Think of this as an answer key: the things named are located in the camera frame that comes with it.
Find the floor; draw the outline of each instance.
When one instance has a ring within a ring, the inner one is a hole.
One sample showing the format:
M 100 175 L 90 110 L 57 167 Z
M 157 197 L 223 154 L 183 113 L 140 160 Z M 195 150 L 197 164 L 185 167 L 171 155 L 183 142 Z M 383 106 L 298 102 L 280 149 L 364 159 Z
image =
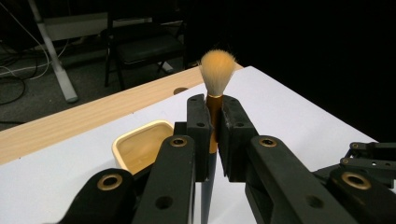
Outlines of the floor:
M 23 55 L 0 49 L 0 131 L 25 122 L 83 105 L 120 91 L 116 73 L 110 74 L 105 87 L 106 48 L 98 36 L 86 36 L 55 43 L 60 60 L 78 95 L 78 101 L 67 103 L 54 75 L 46 66 L 47 58 L 40 48 Z M 168 61 L 174 72 L 183 70 L 182 59 Z M 157 64 L 126 71 L 126 88 L 169 76 L 157 73 Z

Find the black chair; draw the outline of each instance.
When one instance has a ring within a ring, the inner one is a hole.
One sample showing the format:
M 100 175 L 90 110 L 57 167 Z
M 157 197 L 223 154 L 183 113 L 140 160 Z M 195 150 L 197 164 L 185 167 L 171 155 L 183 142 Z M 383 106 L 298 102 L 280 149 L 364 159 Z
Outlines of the black chair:
M 107 1 L 107 29 L 101 35 L 107 44 L 106 80 L 108 86 L 110 64 L 115 60 L 120 88 L 125 90 L 122 70 L 183 58 L 186 67 L 185 46 L 176 36 L 152 18 L 166 17 L 178 12 L 178 0 L 109 0 Z M 145 22 L 118 26 L 126 21 Z

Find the chair leg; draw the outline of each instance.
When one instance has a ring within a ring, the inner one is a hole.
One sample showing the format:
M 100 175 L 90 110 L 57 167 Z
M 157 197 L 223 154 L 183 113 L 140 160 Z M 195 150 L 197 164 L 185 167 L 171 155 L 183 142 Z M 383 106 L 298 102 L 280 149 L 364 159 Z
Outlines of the chair leg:
M 122 91 L 124 91 L 125 90 L 125 84 L 124 84 L 124 81 L 123 81 L 120 65 L 118 63 L 116 63 L 116 64 L 117 64 L 117 75 L 119 77 L 120 88 L 121 88 Z
M 163 69 L 164 63 L 165 63 L 165 61 L 161 62 L 160 66 L 158 67 L 157 73 L 159 73 L 161 71 L 161 69 Z
M 106 71 L 105 71 L 105 87 L 108 87 L 108 77 L 109 77 L 109 73 L 110 73 L 110 63 L 111 63 L 110 49 L 107 49 Z

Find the dark background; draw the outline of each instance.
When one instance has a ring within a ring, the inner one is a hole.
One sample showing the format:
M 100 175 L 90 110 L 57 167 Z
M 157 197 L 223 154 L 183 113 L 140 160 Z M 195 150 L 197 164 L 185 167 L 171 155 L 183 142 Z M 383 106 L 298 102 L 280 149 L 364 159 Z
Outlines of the dark background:
M 377 141 L 396 141 L 395 1 L 187 2 L 189 62 L 227 49 L 241 65 L 262 70 Z M 2 3 L 40 38 L 27 1 Z M 69 13 L 66 0 L 37 4 L 44 17 Z M 70 0 L 70 11 L 103 11 L 103 2 Z M 15 50 L 35 45 L 4 10 L 0 16 L 6 44 Z

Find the gold ferrule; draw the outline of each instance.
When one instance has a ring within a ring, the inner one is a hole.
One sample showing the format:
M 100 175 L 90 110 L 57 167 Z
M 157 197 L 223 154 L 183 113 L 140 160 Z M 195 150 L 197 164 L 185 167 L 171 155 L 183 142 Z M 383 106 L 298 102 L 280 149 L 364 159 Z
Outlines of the gold ferrule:
M 211 96 L 207 95 L 206 97 L 206 106 L 209 110 L 210 121 L 214 128 L 214 131 L 210 137 L 210 153 L 215 153 L 218 150 L 218 141 L 219 141 L 219 122 L 220 122 L 220 113 L 222 106 L 223 96 Z

